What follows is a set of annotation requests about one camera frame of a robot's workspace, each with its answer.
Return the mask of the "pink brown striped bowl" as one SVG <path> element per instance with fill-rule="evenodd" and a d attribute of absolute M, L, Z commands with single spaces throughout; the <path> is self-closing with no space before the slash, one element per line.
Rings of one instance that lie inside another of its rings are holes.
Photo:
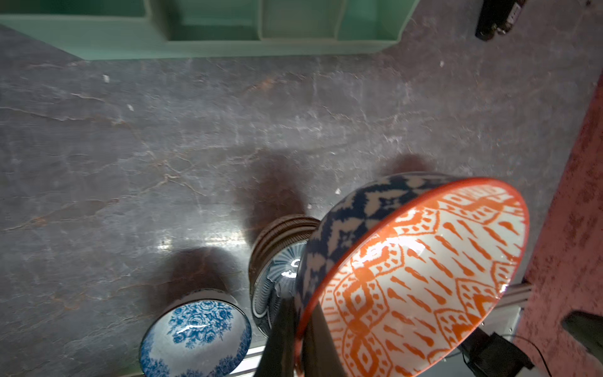
<path fill-rule="evenodd" d="M 260 273 L 284 248 L 306 241 L 320 220 L 305 215 L 287 215 L 270 223 L 256 238 L 249 261 L 248 276 L 254 285 Z"/>

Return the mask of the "orange patterned bowl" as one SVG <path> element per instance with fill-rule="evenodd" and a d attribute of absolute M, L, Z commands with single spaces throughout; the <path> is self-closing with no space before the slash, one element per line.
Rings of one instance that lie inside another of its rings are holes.
<path fill-rule="evenodd" d="M 295 281 L 295 364 L 321 309 L 348 376 L 417 376 L 484 321 L 521 264 L 529 211 L 494 178 L 392 174 L 337 203 Z"/>

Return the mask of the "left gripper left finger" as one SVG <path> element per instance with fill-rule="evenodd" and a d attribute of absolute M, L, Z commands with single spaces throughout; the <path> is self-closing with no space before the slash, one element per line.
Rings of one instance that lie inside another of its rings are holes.
<path fill-rule="evenodd" d="M 293 298 L 281 301 L 276 321 L 254 377 L 293 377 L 296 310 Z"/>

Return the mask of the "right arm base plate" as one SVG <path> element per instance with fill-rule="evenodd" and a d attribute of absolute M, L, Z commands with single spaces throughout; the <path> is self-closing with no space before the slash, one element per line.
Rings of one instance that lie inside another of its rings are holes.
<path fill-rule="evenodd" d="M 519 376 L 535 367 L 528 355 L 513 343 L 480 328 L 471 332 L 457 348 L 468 369 L 477 377 Z"/>

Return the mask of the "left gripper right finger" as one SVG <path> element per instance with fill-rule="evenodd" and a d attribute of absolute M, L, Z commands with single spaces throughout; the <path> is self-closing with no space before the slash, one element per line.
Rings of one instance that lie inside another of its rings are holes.
<path fill-rule="evenodd" d="M 311 317 L 301 355 L 304 376 L 346 377 L 324 317 Z"/>

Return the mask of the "dark flower shaped bowl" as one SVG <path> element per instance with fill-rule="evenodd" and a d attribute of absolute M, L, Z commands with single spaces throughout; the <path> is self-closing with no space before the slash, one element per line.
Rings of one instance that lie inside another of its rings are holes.
<path fill-rule="evenodd" d="M 262 262 L 259 275 L 250 282 L 252 317 L 266 338 L 272 332 L 281 301 L 295 295 L 295 279 L 305 247 L 305 240 L 275 246 Z"/>

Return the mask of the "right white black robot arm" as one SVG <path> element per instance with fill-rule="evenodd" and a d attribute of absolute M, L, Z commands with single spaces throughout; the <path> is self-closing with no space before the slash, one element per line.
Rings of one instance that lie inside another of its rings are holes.
<path fill-rule="evenodd" d="M 602 316 L 575 310 L 562 320 L 562 328 L 602 364 Z"/>

